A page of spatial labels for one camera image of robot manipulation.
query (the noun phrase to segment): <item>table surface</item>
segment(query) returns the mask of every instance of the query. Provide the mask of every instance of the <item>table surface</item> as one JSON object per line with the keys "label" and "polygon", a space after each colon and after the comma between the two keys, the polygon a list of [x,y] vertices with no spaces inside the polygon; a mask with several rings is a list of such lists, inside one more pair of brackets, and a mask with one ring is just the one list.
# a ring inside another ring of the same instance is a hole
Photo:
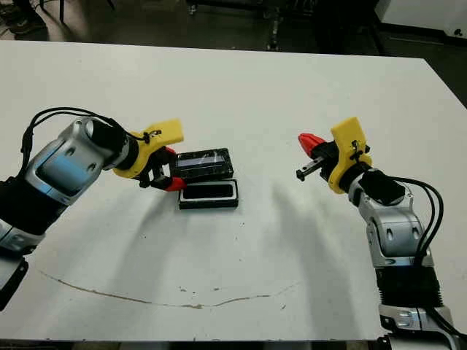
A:
{"label": "table surface", "polygon": [[[364,221],[318,175],[295,178],[308,161],[297,135],[329,139],[350,116],[376,167],[442,193],[436,271],[467,329],[467,111],[424,60],[39,42],[0,53],[1,179],[17,173],[36,112],[81,106],[135,131],[180,118],[174,148],[229,148],[240,195],[235,210],[180,211],[176,193],[104,172],[28,257],[0,338],[380,336]],[[41,125],[35,151],[71,121]]]}

